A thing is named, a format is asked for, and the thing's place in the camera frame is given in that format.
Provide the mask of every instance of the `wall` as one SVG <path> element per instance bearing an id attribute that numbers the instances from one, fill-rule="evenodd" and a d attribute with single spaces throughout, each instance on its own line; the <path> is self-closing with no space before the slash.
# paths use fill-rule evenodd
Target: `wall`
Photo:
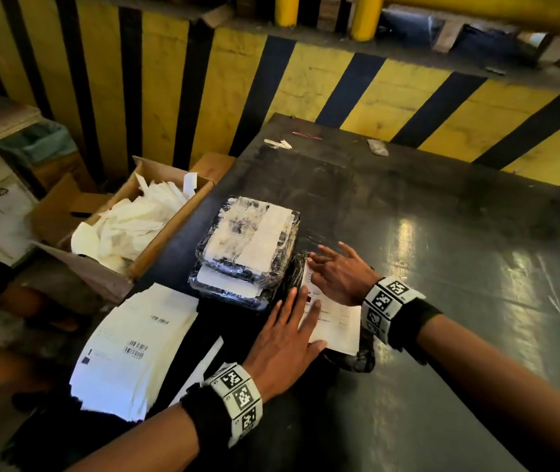
<path id="1" fill-rule="evenodd" d="M 238 155 L 274 112 L 560 185 L 560 92 L 102 0 L 0 0 L 0 94 L 68 126 L 97 179 Z"/>

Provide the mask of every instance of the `barcode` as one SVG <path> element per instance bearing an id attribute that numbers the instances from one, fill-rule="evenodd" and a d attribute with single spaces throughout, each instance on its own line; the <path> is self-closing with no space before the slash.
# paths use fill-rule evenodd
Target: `barcode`
<path id="1" fill-rule="evenodd" d="M 148 346 L 146 344 L 142 344 L 142 343 L 139 343 L 137 341 L 129 341 L 127 343 L 127 346 L 131 346 L 132 348 L 135 348 L 135 349 L 140 349 L 141 351 L 144 351 L 148 348 Z"/>
<path id="2" fill-rule="evenodd" d="M 157 321 L 158 323 L 162 323 L 163 325 L 168 325 L 170 323 L 168 320 L 165 320 L 164 318 L 161 317 L 157 317 L 155 315 L 151 315 L 151 319 L 153 321 Z"/>
<path id="3" fill-rule="evenodd" d="M 131 354 L 133 357 L 138 358 L 138 359 L 142 359 L 142 357 L 145 355 L 143 351 L 139 351 L 137 349 L 133 349 L 133 348 L 125 348 L 124 351 L 127 354 Z"/>

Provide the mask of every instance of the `hand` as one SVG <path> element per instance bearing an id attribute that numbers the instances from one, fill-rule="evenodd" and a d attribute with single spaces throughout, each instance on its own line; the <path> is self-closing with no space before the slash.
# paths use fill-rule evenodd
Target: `hand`
<path id="1" fill-rule="evenodd" d="M 253 378 L 262 396 L 262 402 L 289 389 L 327 346 L 325 341 L 308 344 L 317 325 L 321 303 L 315 301 L 300 326 L 308 289 L 302 286 L 299 295 L 297 292 L 297 288 L 291 289 L 284 306 L 282 300 L 276 303 L 243 363 L 244 370 Z M 293 308 L 296 295 L 298 300 Z"/>
<path id="2" fill-rule="evenodd" d="M 311 253 L 308 266 L 313 270 L 311 281 L 331 300 L 347 306 L 362 303 L 372 286 L 382 278 L 353 248 L 339 242 L 347 257 L 327 246 L 318 246 L 323 255 Z"/>

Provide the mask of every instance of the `black wrist strap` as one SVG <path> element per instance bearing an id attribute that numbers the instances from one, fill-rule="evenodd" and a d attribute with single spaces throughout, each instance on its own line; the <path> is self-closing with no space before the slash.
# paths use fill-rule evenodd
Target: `black wrist strap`
<path id="1" fill-rule="evenodd" d="M 426 354 L 417 345 L 417 335 L 437 315 L 441 311 L 427 301 L 421 298 L 410 301 L 391 320 L 389 345 L 399 351 L 405 349 L 419 364 L 426 364 Z"/>
<path id="2" fill-rule="evenodd" d="M 228 448 L 231 419 L 223 400 L 210 386 L 189 392 L 181 405 L 195 425 L 200 452 Z"/>

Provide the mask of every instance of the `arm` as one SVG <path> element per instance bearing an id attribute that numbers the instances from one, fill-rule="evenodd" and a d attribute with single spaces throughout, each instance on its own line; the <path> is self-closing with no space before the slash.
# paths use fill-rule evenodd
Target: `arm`
<path id="1" fill-rule="evenodd" d="M 312 282 L 339 303 L 360 305 L 381 277 L 353 249 L 340 247 L 346 255 L 323 246 L 322 255 L 311 254 Z M 381 339 L 427 359 L 526 467 L 560 466 L 560 393 L 428 303 L 413 301 L 415 305 L 402 306 L 391 320 L 388 338 L 381 334 Z M 420 315 L 418 301 L 424 308 Z"/>
<path id="2" fill-rule="evenodd" d="M 302 325 L 299 325 L 307 297 L 306 287 L 299 294 L 293 288 L 284 301 L 284 306 L 282 301 L 276 304 L 243 363 L 243 368 L 252 377 L 263 403 L 290 388 L 326 347 L 324 341 L 308 344 L 319 317 L 318 303 L 308 312 Z M 211 418 L 211 421 L 216 421 L 212 426 L 223 428 L 223 420 L 222 416 Z M 69 470 L 181 471 L 202 448 L 198 432 L 201 431 L 197 431 L 185 408 L 176 404 L 131 429 Z"/>

